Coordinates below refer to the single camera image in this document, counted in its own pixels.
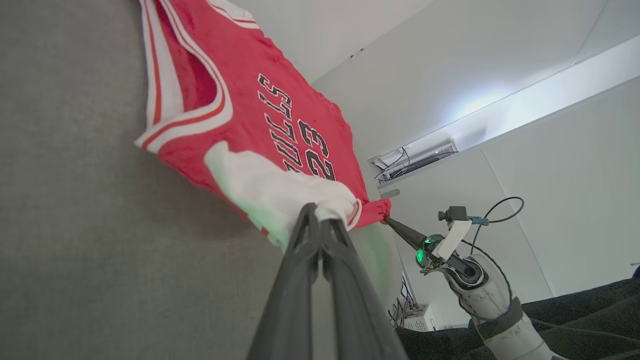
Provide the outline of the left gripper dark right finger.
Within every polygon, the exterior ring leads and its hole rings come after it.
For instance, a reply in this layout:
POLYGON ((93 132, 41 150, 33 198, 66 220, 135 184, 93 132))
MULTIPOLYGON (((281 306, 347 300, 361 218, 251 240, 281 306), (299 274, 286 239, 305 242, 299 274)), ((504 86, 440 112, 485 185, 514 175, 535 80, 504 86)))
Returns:
POLYGON ((333 292, 337 358, 406 360, 343 221, 321 221, 320 236, 323 276, 333 292))

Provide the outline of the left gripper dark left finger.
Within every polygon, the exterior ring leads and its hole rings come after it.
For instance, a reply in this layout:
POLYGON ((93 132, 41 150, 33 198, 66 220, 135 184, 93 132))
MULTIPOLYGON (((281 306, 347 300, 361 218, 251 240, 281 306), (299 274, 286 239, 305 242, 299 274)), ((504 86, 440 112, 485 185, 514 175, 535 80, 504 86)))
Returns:
POLYGON ((316 208, 315 203, 301 208, 247 354, 249 360, 313 358, 312 286, 319 257, 316 208))

